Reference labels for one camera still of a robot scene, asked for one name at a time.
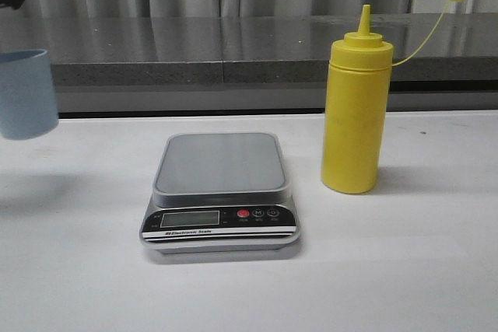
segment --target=digital display screen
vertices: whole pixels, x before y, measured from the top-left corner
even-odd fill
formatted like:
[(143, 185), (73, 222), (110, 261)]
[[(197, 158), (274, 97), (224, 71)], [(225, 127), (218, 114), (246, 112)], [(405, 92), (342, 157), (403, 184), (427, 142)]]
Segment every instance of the digital display screen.
[(190, 211), (184, 213), (164, 213), (161, 227), (181, 225), (218, 225), (219, 211)]

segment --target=light blue mug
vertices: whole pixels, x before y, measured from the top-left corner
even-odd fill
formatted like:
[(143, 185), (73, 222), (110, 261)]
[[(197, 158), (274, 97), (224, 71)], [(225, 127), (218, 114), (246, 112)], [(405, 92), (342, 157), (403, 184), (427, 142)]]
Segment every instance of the light blue mug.
[(57, 103), (46, 50), (0, 54), (0, 133), (24, 140), (58, 124)]

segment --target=kitchen scale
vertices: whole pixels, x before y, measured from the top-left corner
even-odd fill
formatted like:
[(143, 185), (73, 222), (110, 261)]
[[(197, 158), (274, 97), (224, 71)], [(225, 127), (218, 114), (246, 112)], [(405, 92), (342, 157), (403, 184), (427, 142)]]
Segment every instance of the kitchen scale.
[(299, 235), (274, 135), (169, 139), (142, 223), (145, 246), (162, 253), (272, 250)]

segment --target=yellow condiment bottle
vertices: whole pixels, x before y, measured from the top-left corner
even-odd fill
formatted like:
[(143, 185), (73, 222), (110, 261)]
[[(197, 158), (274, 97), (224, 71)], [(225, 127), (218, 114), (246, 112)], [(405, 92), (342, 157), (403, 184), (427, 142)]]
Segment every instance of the yellow condiment bottle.
[(377, 181), (393, 50), (370, 32), (369, 5), (358, 31), (332, 44), (321, 177), (333, 190), (361, 194)]

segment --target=white table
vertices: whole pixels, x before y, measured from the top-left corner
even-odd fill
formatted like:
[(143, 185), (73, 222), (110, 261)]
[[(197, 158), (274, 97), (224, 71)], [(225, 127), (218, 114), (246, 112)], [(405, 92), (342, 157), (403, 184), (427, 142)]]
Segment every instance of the white table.
[[(388, 114), (377, 187), (320, 182), (323, 116), (64, 120), (0, 140), (0, 330), (498, 328), (498, 112)], [(278, 253), (139, 242), (166, 140), (269, 131), (303, 229)]]

